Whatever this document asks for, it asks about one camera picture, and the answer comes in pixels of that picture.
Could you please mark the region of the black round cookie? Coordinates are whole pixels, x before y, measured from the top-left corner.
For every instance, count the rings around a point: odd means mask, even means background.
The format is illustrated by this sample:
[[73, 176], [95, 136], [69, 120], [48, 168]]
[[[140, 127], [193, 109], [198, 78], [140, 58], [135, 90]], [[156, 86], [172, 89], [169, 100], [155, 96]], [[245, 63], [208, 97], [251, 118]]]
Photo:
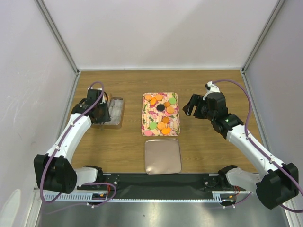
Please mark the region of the black round cookie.
[[159, 112], [162, 112], [162, 111], [165, 110], [165, 106], [164, 106], [163, 104], [159, 104], [159, 105], [157, 105], [157, 110], [158, 110]]

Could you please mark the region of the orange cookie small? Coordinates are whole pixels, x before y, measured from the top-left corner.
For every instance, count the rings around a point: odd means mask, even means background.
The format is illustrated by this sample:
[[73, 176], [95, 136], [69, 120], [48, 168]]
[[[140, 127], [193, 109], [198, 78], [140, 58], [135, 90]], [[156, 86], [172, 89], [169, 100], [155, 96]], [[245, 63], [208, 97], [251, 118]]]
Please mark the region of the orange cookie small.
[[157, 103], [157, 100], [155, 98], [152, 98], [150, 100], [150, 105], [155, 105]]

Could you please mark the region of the metal serving tongs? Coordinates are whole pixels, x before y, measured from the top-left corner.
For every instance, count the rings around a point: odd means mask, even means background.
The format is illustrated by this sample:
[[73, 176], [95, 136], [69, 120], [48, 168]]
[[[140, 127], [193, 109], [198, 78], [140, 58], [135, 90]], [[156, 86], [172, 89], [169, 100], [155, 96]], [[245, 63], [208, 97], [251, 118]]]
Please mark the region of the metal serving tongs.
[[109, 108], [110, 108], [110, 104], [107, 105], [105, 103], [104, 106], [103, 106], [103, 110], [104, 110], [104, 116], [102, 118], [103, 121], [102, 121], [102, 123], [100, 125], [101, 130], [104, 130], [105, 129], [105, 124], [111, 120]]

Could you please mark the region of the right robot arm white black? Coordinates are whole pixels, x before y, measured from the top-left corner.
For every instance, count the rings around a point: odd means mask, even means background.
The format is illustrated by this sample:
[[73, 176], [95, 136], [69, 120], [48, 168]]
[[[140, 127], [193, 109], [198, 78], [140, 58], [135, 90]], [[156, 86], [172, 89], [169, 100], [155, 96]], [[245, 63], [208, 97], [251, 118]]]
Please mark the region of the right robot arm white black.
[[257, 195], [268, 209], [282, 205], [299, 194], [299, 171], [272, 155], [249, 132], [240, 118], [228, 112], [221, 92], [193, 94], [183, 107], [187, 116], [208, 119], [214, 130], [238, 148], [257, 170], [252, 174], [230, 165], [223, 168], [218, 185], [223, 190], [238, 186]]

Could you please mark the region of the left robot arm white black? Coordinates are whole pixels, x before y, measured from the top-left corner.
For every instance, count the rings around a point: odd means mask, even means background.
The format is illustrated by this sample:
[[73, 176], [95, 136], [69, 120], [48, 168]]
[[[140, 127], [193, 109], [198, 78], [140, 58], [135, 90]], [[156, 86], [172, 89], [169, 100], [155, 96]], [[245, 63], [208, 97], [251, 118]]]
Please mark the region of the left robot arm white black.
[[78, 186], [89, 184], [100, 189], [104, 177], [98, 168], [85, 166], [75, 170], [71, 165], [73, 154], [84, 134], [92, 125], [110, 121], [108, 96], [103, 89], [89, 88], [87, 97], [76, 104], [70, 119], [55, 144], [44, 155], [34, 158], [36, 183], [40, 191], [48, 190], [70, 194]]

